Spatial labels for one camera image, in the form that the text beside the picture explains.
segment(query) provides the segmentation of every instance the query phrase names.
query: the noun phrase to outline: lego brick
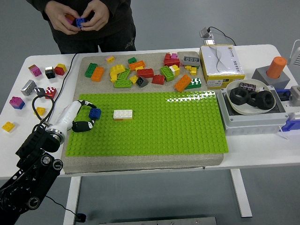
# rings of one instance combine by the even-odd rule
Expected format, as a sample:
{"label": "lego brick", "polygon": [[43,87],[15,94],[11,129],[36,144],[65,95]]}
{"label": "lego brick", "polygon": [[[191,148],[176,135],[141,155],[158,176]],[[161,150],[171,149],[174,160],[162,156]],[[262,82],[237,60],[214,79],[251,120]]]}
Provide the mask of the lego brick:
{"label": "lego brick", "polygon": [[132,58],[128,59],[128,64],[135,63],[135,62],[136,62],[135,57],[132,57]]}
{"label": "lego brick", "polygon": [[85,72],[85,77],[91,78],[97,66],[98,66],[97,63],[90,63],[89,67],[87,68],[87,70]]}
{"label": "lego brick", "polygon": [[34,64],[31,67],[28,67],[28,69],[35,77],[40,76],[42,74],[41,70]]}
{"label": "lego brick", "polygon": [[180,67],[180,60],[179,59],[166,59],[164,60],[164,66],[173,66],[173,65],[177,65],[178,67]]}
{"label": "lego brick", "polygon": [[148,83],[149,81],[142,76],[140,76],[136,81],[137,86],[139,86],[140,88],[145,87]]}
{"label": "lego brick", "polygon": [[132,116],[133,116],[132,109],[113,111],[114,120],[132,120]]}
{"label": "lego brick", "polygon": [[111,75],[111,82],[115,83],[116,80],[117,80],[117,75],[116,74]]}
{"label": "lego brick", "polygon": [[200,66],[200,58],[199,57],[184,56],[182,64],[185,65],[185,66],[198,67],[198,66]]}
{"label": "lego brick", "polygon": [[129,68],[131,71],[134,71],[135,68],[137,68],[137,67],[145,67],[145,66],[146,65],[143,60],[129,64]]}
{"label": "lego brick", "polygon": [[178,58],[177,53],[172,53],[172,54],[171,54],[171,59],[172,59],[172,60],[175,60],[175,59],[177,59],[177,58]]}
{"label": "lego brick", "polygon": [[154,76],[153,69],[139,69],[136,71],[138,77],[152,78]]}
{"label": "lego brick", "polygon": [[108,62],[108,63],[112,63],[114,61],[114,57],[113,56],[108,56],[107,58],[105,58],[105,60]]}
{"label": "lego brick", "polygon": [[120,81],[124,81],[127,79],[127,77],[129,76],[131,70],[128,69],[128,68],[125,68],[125,71],[120,73],[119,76],[118,76],[118,80]]}
{"label": "lego brick", "polygon": [[130,80],[131,80],[131,82],[132,82],[133,84],[136,83],[137,79],[138,79],[138,77],[137,77],[136,75],[130,77]]}
{"label": "lego brick", "polygon": [[196,67],[192,67],[191,71],[189,72],[191,75],[197,75],[197,68]]}
{"label": "lego brick", "polygon": [[153,79],[152,79],[152,83],[164,85],[165,76],[163,76],[163,75],[154,75]]}
{"label": "lego brick", "polygon": [[11,123],[11,122],[6,122],[6,124],[4,124],[4,125],[2,126],[2,129],[4,129],[4,130],[7,131],[7,132],[10,132],[10,131],[12,131],[12,129],[14,129],[14,127],[15,127],[15,125],[14,125],[13,123]]}
{"label": "lego brick", "polygon": [[93,72],[93,75],[90,79],[92,81],[95,81],[95,82],[100,82],[101,78],[103,76],[103,73],[104,73],[104,68],[103,67],[96,67],[94,72]]}
{"label": "lego brick", "polygon": [[45,111],[46,111],[46,109],[43,108],[43,107],[38,107],[38,108],[36,108],[36,110],[37,110],[37,113],[38,113],[40,116],[43,116],[44,113],[45,113]]}
{"label": "lego brick", "polygon": [[36,83],[33,80],[28,80],[24,87],[21,89],[21,92],[25,96],[29,96],[34,89],[38,88]]}
{"label": "lego brick", "polygon": [[48,79],[55,78],[55,71],[54,71],[53,67],[46,67],[45,74]]}
{"label": "lego brick", "polygon": [[165,80],[168,82],[174,80],[175,78],[175,75],[168,66],[161,67],[160,72],[165,76]]}
{"label": "lego brick", "polygon": [[54,88],[54,87],[48,87],[47,90],[46,90],[46,92],[45,92],[45,94],[54,99],[55,94],[56,94],[56,88]]}
{"label": "lego brick", "polygon": [[131,88],[131,80],[115,81],[115,88]]}
{"label": "lego brick", "polygon": [[111,68],[110,75],[117,75],[125,71],[125,67],[122,64],[116,65]]}
{"label": "lego brick", "polygon": [[54,68],[54,71],[57,75],[63,76],[65,74],[65,72],[67,71],[66,65],[59,63]]}
{"label": "lego brick", "polygon": [[66,20],[68,21],[68,23],[71,24],[71,25],[73,25],[74,22],[75,22],[75,20],[76,20],[76,18],[73,17],[73,16],[70,15],[70,14],[66,14],[66,15],[65,15],[65,18],[66,18]]}
{"label": "lego brick", "polygon": [[92,119],[97,119],[99,120],[100,119],[100,116],[101,116],[101,109],[90,109],[90,113],[89,113],[89,118],[92,120]]}
{"label": "lego brick", "polygon": [[[91,132],[71,131],[67,157],[227,153],[215,92],[82,94],[105,113]],[[134,119],[113,120],[114,110],[132,109]],[[76,119],[86,120],[82,107]]]}
{"label": "lego brick", "polygon": [[79,27],[79,28],[81,28],[81,27],[83,27],[81,25],[81,23],[85,23],[85,22],[86,22],[85,18],[78,18],[78,19],[76,19],[76,26]]}
{"label": "lego brick", "polygon": [[169,68],[175,76],[180,74],[180,68],[177,65],[170,66]]}
{"label": "lego brick", "polygon": [[15,109],[22,109],[25,105],[25,102],[20,97],[12,97],[9,103]]}
{"label": "lego brick", "polygon": [[179,92],[183,92],[183,90],[192,82],[192,78],[188,75],[184,74],[184,76],[175,84],[175,89]]}
{"label": "lego brick", "polygon": [[185,89],[187,90],[187,89],[200,88],[200,87],[201,87],[200,78],[194,78],[192,79],[192,82]]}

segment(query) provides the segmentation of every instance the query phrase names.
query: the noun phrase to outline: lego baseplate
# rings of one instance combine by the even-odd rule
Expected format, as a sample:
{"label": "lego baseplate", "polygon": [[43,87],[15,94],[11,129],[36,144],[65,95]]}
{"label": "lego baseplate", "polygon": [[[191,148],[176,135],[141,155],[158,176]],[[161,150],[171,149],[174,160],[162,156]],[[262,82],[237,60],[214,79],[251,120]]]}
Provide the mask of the lego baseplate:
{"label": "lego baseplate", "polygon": [[[71,132],[66,156],[142,156],[227,153],[213,91],[82,94],[102,114],[89,132]],[[132,109],[115,121],[113,111]],[[76,120],[88,120],[83,107]]]}

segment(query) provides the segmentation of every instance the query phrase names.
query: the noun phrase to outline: orange cap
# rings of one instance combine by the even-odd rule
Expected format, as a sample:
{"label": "orange cap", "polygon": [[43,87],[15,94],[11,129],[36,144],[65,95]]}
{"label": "orange cap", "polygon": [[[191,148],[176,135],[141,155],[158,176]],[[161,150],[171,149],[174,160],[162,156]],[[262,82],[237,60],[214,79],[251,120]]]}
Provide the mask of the orange cap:
{"label": "orange cap", "polygon": [[286,66],[287,61],[281,56],[277,56],[273,59],[269,69],[267,70],[267,75],[270,78],[279,78],[283,68]]}

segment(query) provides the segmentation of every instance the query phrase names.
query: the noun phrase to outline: gray block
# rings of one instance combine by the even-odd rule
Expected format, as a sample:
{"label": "gray block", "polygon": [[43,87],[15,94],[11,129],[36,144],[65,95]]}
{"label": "gray block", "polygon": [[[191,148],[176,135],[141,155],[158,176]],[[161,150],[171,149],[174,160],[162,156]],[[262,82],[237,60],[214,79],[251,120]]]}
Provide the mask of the gray block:
{"label": "gray block", "polygon": [[267,86],[273,86],[275,89],[284,89],[289,83],[290,78],[282,71],[279,78],[270,78],[266,74],[269,66],[257,68],[252,76],[252,79],[259,80]]}

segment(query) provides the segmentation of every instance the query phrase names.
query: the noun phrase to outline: orange lego brick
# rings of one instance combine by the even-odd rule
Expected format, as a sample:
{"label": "orange lego brick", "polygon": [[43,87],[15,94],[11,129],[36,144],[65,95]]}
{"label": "orange lego brick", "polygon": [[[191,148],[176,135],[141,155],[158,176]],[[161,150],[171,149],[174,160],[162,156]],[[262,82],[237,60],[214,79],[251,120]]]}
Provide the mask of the orange lego brick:
{"label": "orange lego brick", "polygon": [[146,65],[143,60],[129,64],[129,68],[131,71],[134,71],[135,68],[137,68],[137,67],[145,67],[145,66]]}
{"label": "orange lego brick", "polygon": [[93,72],[93,75],[91,77],[92,81],[100,82],[101,78],[104,73],[104,68],[103,67],[96,67],[95,71]]}
{"label": "orange lego brick", "polygon": [[177,91],[182,92],[190,83],[192,82],[192,79],[184,74],[184,76],[175,84],[175,88]]}

